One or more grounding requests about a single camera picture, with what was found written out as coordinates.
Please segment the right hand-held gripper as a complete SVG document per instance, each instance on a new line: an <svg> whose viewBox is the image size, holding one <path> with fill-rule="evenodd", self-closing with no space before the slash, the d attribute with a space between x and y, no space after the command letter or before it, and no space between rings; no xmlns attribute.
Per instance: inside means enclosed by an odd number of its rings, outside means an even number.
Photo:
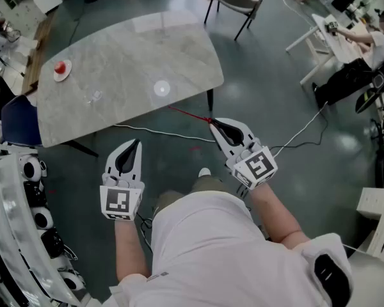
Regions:
<svg viewBox="0 0 384 307"><path fill-rule="evenodd" d="M259 138L253 139L248 126L231 118L213 118L210 131L218 148L224 153L231 175L252 191L267 182L278 166L267 146ZM253 139L236 153L236 147L244 145L245 139Z"/></svg>

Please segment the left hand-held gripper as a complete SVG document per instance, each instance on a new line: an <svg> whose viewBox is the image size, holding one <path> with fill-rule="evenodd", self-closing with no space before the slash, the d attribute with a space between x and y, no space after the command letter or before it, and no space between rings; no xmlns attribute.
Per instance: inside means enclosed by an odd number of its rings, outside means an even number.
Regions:
<svg viewBox="0 0 384 307"><path fill-rule="evenodd" d="M140 180L141 152L141 141L132 139L108 156L100 186L101 212L107 219L134 221L145 188Z"/></svg>

